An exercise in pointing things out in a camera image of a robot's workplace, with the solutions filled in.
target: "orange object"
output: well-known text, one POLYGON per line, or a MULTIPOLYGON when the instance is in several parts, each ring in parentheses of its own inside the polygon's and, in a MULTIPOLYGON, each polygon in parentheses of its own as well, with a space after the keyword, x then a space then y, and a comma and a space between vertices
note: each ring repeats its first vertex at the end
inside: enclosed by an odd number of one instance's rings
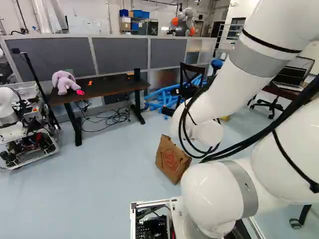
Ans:
POLYGON ((172 23, 172 25, 174 25, 174 26, 178 26, 178 18, 177 18, 177 17, 174 17, 174 18, 171 20, 171 23, 172 23))
POLYGON ((193 36, 194 34, 195 34, 195 27, 192 26, 189 30, 189 35, 193 36))

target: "pink stuffed animal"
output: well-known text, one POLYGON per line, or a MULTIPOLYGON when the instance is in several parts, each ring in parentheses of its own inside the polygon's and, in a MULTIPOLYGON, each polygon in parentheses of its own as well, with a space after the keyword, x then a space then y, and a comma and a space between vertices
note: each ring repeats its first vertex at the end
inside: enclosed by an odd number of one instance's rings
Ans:
POLYGON ((74 76, 66 71, 57 71, 52 75, 52 83, 54 87, 58 87, 58 95, 66 95, 67 89, 80 90, 81 87, 75 83, 74 76))

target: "desk leg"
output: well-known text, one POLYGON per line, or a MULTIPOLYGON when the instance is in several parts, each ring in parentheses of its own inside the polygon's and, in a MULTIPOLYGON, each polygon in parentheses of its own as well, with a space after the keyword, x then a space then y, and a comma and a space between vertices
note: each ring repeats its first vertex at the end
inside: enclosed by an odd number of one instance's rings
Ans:
POLYGON ((82 145, 82 129, 81 129, 81 118, 76 118, 70 103, 65 103, 64 107, 69 115, 70 121, 72 123, 75 132, 75 146, 82 145))
POLYGON ((131 109, 133 110, 136 117, 139 119, 141 124, 145 124, 145 120, 141 116, 141 110, 140 110, 141 100, 140 100, 140 91, 135 91, 135 105, 131 105, 131 109))

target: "table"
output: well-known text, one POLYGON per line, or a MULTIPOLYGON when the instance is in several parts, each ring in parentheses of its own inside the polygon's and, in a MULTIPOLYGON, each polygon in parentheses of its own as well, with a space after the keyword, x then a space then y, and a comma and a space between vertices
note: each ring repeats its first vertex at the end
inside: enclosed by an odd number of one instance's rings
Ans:
POLYGON ((270 85, 265 86, 262 89, 262 91, 274 94, 276 96, 283 97, 283 98, 291 100, 291 101, 296 99, 298 97, 298 95, 300 94, 299 91, 282 89, 282 88, 277 87, 275 84, 270 84, 270 85))
POLYGON ((58 89, 53 88, 49 96, 49 104, 52 106, 64 104, 66 112, 72 123, 75 132, 75 145, 80 146, 82 144, 82 129, 81 118, 76 118, 71 102, 86 100, 93 97, 114 95, 123 92, 135 92, 135 103, 131 105, 131 109, 138 118, 141 124, 145 124, 145 120, 141 116, 140 110, 140 90, 146 89, 150 86, 149 83, 140 79, 138 82, 134 81, 134 77, 129 77, 127 74, 119 74, 113 76, 102 76, 87 79, 78 79, 76 83, 81 86, 81 90, 85 92, 84 95, 77 95, 75 91, 69 90, 68 94, 64 96, 58 95, 58 89))

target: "cubicle partition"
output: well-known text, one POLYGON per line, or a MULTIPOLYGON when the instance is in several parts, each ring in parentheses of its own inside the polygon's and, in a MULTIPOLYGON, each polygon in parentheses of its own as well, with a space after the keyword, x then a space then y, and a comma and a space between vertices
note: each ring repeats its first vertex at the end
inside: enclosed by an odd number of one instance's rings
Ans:
POLYGON ((151 89, 174 84, 157 71, 177 72, 180 61, 207 65, 216 38, 101 36, 72 34, 39 34, 2 36, 1 46, 18 82, 32 81, 32 74, 22 56, 13 48, 27 52, 41 82, 51 80, 54 72, 72 69, 76 78, 121 74, 140 68, 151 89))

